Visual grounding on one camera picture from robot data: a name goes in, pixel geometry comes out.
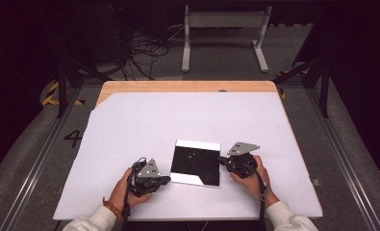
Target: metal frame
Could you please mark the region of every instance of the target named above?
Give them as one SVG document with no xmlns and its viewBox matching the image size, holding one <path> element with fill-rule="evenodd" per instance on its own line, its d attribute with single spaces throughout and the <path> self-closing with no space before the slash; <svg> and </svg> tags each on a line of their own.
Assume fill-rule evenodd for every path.
<svg viewBox="0 0 380 231">
<path fill-rule="evenodd" d="M 191 27 L 258 27 L 260 28 L 257 40 L 252 40 L 253 49 L 262 72 L 268 72 L 262 42 L 265 37 L 267 23 L 270 18 L 271 7 L 264 12 L 190 12 L 186 5 L 185 11 L 185 43 L 183 53 L 183 72 L 190 71 L 190 28 Z"/>
<path fill-rule="evenodd" d="M 349 162 L 348 157 L 345 154 L 345 151 L 340 143 L 333 125 L 330 123 L 329 119 L 323 116 L 322 109 L 318 106 L 318 98 L 316 95 L 316 91 L 314 89 L 306 89 L 307 96 L 309 97 L 313 108 L 315 108 L 317 112 L 317 116 L 321 121 L 321 125 L 324 128 L 327 136 L 334 148 L 334 156 L 337 160 L 340 169 L 342 170 L 342 174 L 345 178 L 345 181 L 352 192 L 352 195 L 357 202 L 357 205 L 364 217 L 364 220 L 367 223 L 369 230 L 378 231 L 380 230 L 380 220 L 373 210 L 372 205 L 367 198 L 367 194 L 361 184 L 360 179 L 358 179 L 357 174 L 354 171 L 354 168 Z"/>
<path fill-rule="evenodd" d="M 81 89 L 72 89 L 70 95 L 68 97 L 67 105 L 72 105 L 76 100 L 80 93 Z M 33 193 L 35 186 L 37 185 L 38 179 L 42 174 L 43 169 L 45 168 L 46 162 L 49 159 L 49 156 L 52 153 L 54 148 L 54 143 L 59 135 L 64 122 L 66 121 L 67 116 L 70 113 L 72 107 L 66 107 L 63 112 L 63 116 L 57 118 L 55 121 L 48 138 L 45 141 L 42 149 L 40 150 L 36 161 L 34 162 L 30 172 L 28 173 L 27 178 L 22 184 L 21 189 L 19 190 L 15 201 L 7 213 L 3 223 L 0 226 L 0 231 L 5 230 L 14 230 L 16 223 L 18 222 L 21 214 L 27 205 L 28 200 Z"/>
</svg>

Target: number 4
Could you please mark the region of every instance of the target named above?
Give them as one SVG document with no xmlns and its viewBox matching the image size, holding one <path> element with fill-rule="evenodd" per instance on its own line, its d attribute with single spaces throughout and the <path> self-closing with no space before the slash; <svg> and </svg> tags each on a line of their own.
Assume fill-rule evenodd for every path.
<svg viewBox="0 0 380 231">
<path fill-rule="evenodd" d="M 75 131 L 73 131 L 71 134 L 67 135 L 63 139 L 64 140 L 73 140 L 72 148 L 74 148 L 76 146 L 76 142 L 78 140 L 82 139 L 82 137 L 79 137 L 79 134 L 81 134 L 81 131 L 76 129 Z"/>
</svg>

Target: person's left hand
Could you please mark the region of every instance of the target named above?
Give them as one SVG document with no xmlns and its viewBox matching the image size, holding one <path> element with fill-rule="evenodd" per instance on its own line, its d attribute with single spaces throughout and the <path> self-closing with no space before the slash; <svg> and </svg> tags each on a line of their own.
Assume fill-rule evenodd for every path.
<svg viewBox="0 0 380 231">
<path fill-rule="evenodd" d="M 129 178 L 129 175 L 132 173 L 132 169 L 129 167 L 126 172 L 124 172 L 123 177 L 117 182 L 117 184 L 114 186 L 114 190 L 112 191 L 112 195 L 109 198 L 109 202 L 113 203 L 116 209 L 121 211 L 124 206 L 124 195 L 126 194 L 127 189 L 127 179 Z M 129 192 L 129 195 L 127 197 L 127 202 L 130 205 L 130 209 L 133 209 L 136 205 L 140 203 L 147 202 L 153 193 L 147 193 L 142 195 L 141 197 L 137 197 L 131 192 Z"/>
</svg>

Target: white paper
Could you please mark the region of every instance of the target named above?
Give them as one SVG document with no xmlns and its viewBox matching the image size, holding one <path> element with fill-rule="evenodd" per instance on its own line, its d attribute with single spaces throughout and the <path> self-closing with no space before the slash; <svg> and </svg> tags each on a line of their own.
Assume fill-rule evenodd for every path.
<svg viewBox="0 0 380 231">
<path fill-rule="evenodd" d="M 189 184 L 189 185 L 204 186 L 204 183 L 202 183 L 201 178 L 199 178 L 199 176 L 197 175 L 171 172 L 169 173 L 169 177 L 171 177 L 172 183 L 182 183 L 182 184 Z"/>
<path fill-rule="evenodd" d="M 225 157 L 236 141 L 259 145 L 251 153 L 262 157 L 279 198 L 297 214 L 322 217 L 276 92 L 137 92 L 115 93 L 91 113 L 54 219 L 90 215 L 140 157 L 168 175 L 180 139 L 220 143 Z M 258 218 L 260 202 L 219 170 L 218 188 L 168 183 L 129 220 Z"/>
<path fill-rule="evenodd" d="M 182 146 L 182 147 L 192 147 L 192 148 L 200 148 L 200 149 L 206 149 L 206 150 L 220 151 L 220 144 L 219 143 L 210 143 L 210 142 L 203 142 L 203 141 L 177 140 L 177 142 L 175 142 L 175 145 L 176 146 Z"/>
</svg>

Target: black controller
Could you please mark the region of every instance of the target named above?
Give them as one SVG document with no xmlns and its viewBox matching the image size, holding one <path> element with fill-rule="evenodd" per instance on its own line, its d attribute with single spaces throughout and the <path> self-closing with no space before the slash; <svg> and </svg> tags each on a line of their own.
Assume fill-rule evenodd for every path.
<svg viewBox="0 0 380 231">
<path fill-rule="evenodd" d="M 171 180 L 169 176 L 160 176 L 154 159 L 151 159 L 148 163 L 145 159 L 141 160 L 143 161 L 137 161 L 132 166 L 130 192 L 137 197 L 141 197 L 146 193 L 153 193 Z"/>
<path fill-rule="evenodd" d="M 260 147 L 255 144 L 237 142 L 228 152 L 229 158 L 218 157 L 217 159 L 221 165 L 226 166 L 228 171 L 244 179 L 255 173 L 258 164 L 249 152 L 258 148 Z"/>
</svg>

